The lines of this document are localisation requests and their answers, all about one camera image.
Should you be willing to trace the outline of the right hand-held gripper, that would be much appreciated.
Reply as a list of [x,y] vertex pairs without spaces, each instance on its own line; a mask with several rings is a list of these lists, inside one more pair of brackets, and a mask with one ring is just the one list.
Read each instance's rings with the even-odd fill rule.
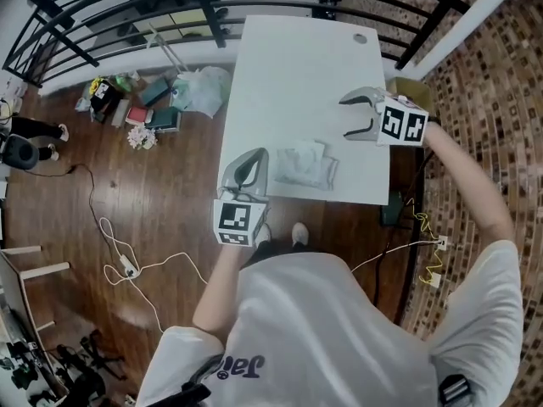
[[367,103],[374,107],[377,118],[371,118],[366,127],[347,131],[348,141],[376,142],[379,146],[421,147],[428,123],[429,112],[417,106],[408,97],[393,95],[384,89],[363,86],[346,93],[341,105]]

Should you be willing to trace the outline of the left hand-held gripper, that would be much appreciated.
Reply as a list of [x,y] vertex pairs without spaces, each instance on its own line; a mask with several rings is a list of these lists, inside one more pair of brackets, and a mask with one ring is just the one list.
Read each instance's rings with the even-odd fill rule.
[[[253,247],[265,223],[269,153],[252,149],[224,170],[218,198],[213,203],[213,232],[222,245]],[[234,188],[249,188],[250,192]]]

